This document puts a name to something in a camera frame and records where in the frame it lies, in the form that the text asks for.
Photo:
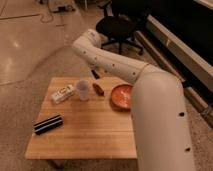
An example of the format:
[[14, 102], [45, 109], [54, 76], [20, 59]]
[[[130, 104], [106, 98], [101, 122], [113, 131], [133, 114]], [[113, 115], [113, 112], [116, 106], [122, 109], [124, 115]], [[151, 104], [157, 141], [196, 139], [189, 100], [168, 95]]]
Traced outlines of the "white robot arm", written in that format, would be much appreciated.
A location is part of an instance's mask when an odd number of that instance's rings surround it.
[[139, 171], [196, 171], [183, 86], [173, 74], [150, 63], [101, 48], [89, 29], [73, 51], [133, 86], [131, 114]]

